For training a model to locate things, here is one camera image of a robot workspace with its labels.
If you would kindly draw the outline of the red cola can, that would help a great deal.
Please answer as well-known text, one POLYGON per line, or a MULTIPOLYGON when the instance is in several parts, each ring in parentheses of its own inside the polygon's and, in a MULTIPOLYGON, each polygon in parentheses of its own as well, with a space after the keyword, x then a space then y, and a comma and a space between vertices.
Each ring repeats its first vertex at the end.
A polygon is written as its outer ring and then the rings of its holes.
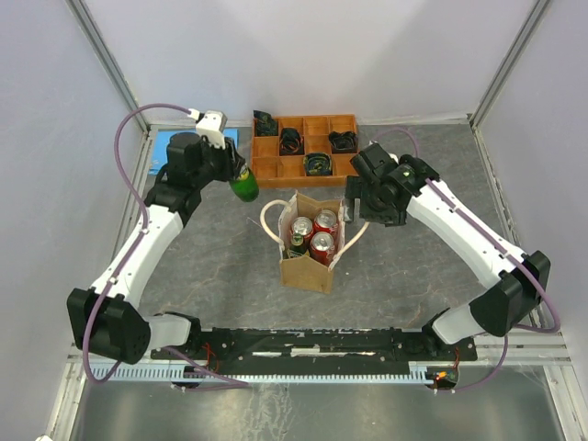
POLYGON ((337 215, 329 209, 320 210, 314 218, 313 229, 315 233, 327 232, 335 239, 339 232, 337 215))
POLYGON ((324 266, 329 266, 336 253, 335 241, 329 232, 316 232, 310 241, 310 256, 324 266))
POLYGON ((314 232, 313 222, 311 219, 304 216, 297 217, 290 224, 290 232, 292 234, 300 234, 304 238, 312 237, 314 232))

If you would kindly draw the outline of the green glass bottle red label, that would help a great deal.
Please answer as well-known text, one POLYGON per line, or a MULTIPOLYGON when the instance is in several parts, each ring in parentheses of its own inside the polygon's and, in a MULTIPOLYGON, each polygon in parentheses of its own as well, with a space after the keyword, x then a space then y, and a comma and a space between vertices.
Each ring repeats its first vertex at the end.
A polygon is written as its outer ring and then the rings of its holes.
POLYGON ((234 195, 243 202, 253 202, 259 195, 259 186, 254 172, 247 164, 243 165, 237 177, 231 180, 229 185, 234 195))

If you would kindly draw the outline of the canvas tote bag cat print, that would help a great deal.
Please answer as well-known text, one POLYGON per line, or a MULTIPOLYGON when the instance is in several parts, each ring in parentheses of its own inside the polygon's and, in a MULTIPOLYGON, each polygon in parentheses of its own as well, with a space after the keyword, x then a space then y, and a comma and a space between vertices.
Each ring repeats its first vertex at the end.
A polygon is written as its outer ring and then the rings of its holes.
POLYGON ((369 226, 366 221, 351 239, 346 240, 343 201, 341 199, 319 201, 300 192, 296 192, 289 200, 275 199, 266 203, 261 209, 260 223, 266 234, 277 243, 280 255, 280 283, 286 287, 317 291, 323 294, 331 293, 335 266, 341 257, 359 241, 369 226), (266 221, 266 213, 275 206, 282 208, 277 221, 277 233, 273 232, 266 221), (337 216, 339 233, 335 239, 334 260, 329 265, 324 265, 310 256, 287 257, 291 223, 298 216, 313 220, 321 209, 330 209, 337 216))

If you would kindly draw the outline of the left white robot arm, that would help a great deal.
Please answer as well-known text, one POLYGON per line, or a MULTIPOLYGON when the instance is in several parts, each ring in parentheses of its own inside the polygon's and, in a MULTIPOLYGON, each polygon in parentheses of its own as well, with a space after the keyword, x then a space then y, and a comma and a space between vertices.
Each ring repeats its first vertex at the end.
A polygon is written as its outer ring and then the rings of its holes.
POLYGON ((180 313, 144 317, 141 296, 165 250, 200 204, 202 190, 213 181, 237 181, 246 162, 232 138, 220 149, 193 132, 172 136, 166 155, 143 201, 146 211, 115 259, 90 288, 76 288, 68 296, 74 342, 84 356, 133 365, 165 346, 184 358, 202 350, 197 319, 180 313))

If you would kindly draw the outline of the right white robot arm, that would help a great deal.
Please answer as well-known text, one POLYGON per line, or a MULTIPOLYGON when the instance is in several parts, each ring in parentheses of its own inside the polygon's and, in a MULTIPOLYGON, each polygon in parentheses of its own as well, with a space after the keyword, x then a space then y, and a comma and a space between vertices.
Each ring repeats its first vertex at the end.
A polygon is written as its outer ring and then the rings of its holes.
POLYGON ((433 359, 479 334, 506 336, 521 326, 547 287, 550 261, 509 243, 468 209, 424 160, 395 157, 378 143, 354 155, 345 182, 344 219, 386 227, 414 218, 440 237, 469 267, 484 292, 435 315, 424 327, 422 349, 433 359))

